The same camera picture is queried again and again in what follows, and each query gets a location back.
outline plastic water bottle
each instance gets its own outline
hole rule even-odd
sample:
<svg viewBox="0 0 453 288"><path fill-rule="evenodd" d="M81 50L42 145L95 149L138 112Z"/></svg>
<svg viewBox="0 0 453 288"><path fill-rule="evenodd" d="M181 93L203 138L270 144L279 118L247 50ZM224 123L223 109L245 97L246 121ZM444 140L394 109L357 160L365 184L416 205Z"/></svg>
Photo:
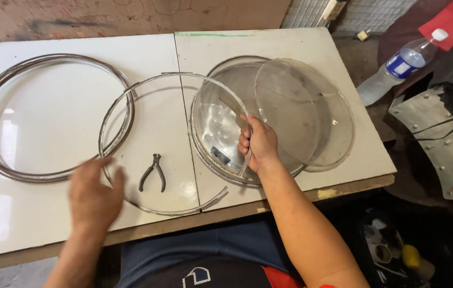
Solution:
<svg viewBox="0 0 453 288"><path fill-rule="evenodd" d="M404 45L376 74L365 80L358 88L363 105L378 101L394 85L404 82L406 77L429 63L438 50L436 43L445 40L445 30L436 29L428 38L417 39Z"/></svg>

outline forearm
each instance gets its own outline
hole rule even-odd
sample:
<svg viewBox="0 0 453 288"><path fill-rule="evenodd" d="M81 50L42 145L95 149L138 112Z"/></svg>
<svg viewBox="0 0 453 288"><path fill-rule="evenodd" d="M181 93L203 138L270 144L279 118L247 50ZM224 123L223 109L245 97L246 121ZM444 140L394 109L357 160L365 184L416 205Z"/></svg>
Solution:
<svg viewBox="0 0 453 288"><path fill-rule="evenodd" d="M338 231L306 198L281 162L259 170L259 177L287 254L308 287L339 285L337 281L320 282L331 275L353 271L358 281L349 286L359 286L356 284L359 282L366 285Z"/></svg>
<svg viewBox="0 0 453 288"><path fill-rule="evenodd" d="M104 239L85 229L72 232L44 288L90 287Z"/></svg>

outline workbench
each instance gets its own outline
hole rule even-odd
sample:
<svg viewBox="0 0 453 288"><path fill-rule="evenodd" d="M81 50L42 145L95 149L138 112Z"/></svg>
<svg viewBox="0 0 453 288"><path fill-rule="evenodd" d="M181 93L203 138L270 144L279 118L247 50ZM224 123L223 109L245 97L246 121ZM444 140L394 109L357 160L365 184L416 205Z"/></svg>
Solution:
<svg viewBox="0 0 453 288"><path fill-rule="evenodd" d="M217 63L239 55L304 62L339 89L355 122L351 153L340 166L320 173L304 171L296 177L308 199L329 199L393 183L395 166L325 28L0 43L0 73L15 63L49 53L99 59L123 71L132 82L163 72L206 75ZM103 71L73 66L38 69L1 89L0 156L9 166L32 173L57 171L96 153L102 118L123 89ZM210 200L224 186L229 193L202 213L185 217L145 213L126 203L106 245L269 211L262 189L225 182L192 151L187 128L189 102L200 85L200 80L190 77L182 77L181 82L178 77L166 77L136 89L134 126L115 157L128 175L126 194L151 209L190 209ZM113 133L106 138L111 139L120 127L124 107L120 104L115 109L107 127ZM162 155L167 188L160 193L159 177L152 174L145 183L146 192L140 193L137 182L152 163L153 153ZM32 185L1 177L0 267L57 256L70 232L68 181Z"/></svg>

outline dark blue pants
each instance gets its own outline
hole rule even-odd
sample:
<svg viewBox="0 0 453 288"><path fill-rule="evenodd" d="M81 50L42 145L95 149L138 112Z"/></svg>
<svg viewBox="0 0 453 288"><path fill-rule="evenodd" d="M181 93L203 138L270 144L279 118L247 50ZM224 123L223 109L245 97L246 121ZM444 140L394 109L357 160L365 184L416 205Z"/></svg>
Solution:
<svg viewBox="0 0 453 288"><path fill-rule="evenodd" d="M272 219L126 242L116 288L127 288L170 265L213 255L231 256L296 274Z"/></svg>

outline hand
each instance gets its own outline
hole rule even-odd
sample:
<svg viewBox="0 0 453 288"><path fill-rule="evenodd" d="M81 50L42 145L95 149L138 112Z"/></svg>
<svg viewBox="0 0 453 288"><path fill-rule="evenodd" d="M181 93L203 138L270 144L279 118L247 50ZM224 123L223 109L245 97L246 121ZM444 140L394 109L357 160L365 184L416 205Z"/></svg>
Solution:
<svg viewBox="0 0 453 288"><path fill-rule="evenodd" d="M246 120L246 115L241 115L241 118ZM255 173L259 173L262 167L271 165L274 161L280 161L278 139L269 125L255 118L252 114L248 117L248 123L253 128L253 135L251 135L248 125L244 126L241 129L241 135L239 135L237 150L246 157L248 148L251 146L252 157L249 161L249 167Z"/></svg>
<svg viewBox="0 0 453 288"><path fill-rule="evenodd" d="M125 176L122 168L115 171L113 188L100 182L102 167L113 158L91 159L70 176L70 212L72 231L105 237L109 226L122 209Z"/></svg>

